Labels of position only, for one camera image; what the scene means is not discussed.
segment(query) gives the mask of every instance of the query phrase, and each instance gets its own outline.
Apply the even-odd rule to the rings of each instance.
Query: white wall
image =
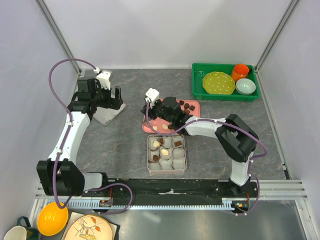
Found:
[[[320,2],[297,6],[260,70],[289,171],[304,183],[320,226]]]
[[[65,111],[52,96],[48,73],[66,58],[33,0],[2,0],[0,7],[0,239],[29,216],[39,178],[59,138]],[[70,100],[76,73],[58,67],[53,85]]]
[[[255,65],[290,0],[45,2],[79,58],[101,68],[190,68]]]

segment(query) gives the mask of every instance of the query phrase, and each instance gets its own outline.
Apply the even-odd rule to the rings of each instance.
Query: bowl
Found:
[[[213,71],[202,79],[202,86],[208,94],[231,95],[236,89],[235,81],[230,75]]]
[[[256,88],[256,84],[248,78],[241,78],[235,83],[235,89],[241,95],[253,94]]]
[[[55,202],[52,202],[45,206],[37,220],[37,227],[39,232],[45,236],[53,236],[58,234],[68,221],[68,209],[58,208]]]

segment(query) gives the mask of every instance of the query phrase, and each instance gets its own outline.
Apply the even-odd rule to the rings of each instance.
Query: green tray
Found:
[[[252,71],[246,77],[254,82],[256,90],[251,95],[241,95],[234,90],[231,95],[209,94],[202,86],[202,80],[206,74],[211,72],[223,72],[231,76],[235,64],[194,63],[192,64],[192,94],[195,99],[222,100],[222,101],[244,101],[253,102],[260,98],[260,90],[256,77],[255,68],[247,65]]]

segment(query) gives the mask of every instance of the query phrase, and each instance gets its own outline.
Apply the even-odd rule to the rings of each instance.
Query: orange cup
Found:
[[[249,73],[249,67],[245,64],[237,64],[234,66],[231,78],[237,82],[239,79],[244,79]]]

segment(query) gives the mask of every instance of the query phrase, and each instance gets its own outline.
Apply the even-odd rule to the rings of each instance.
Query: orange bowl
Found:
[[[60,209],[55,202],[52,202],[41,210],[37,220],[38,230],[45,236],[56,235],[64,229],[68,217],[69,213],[66,207]]]

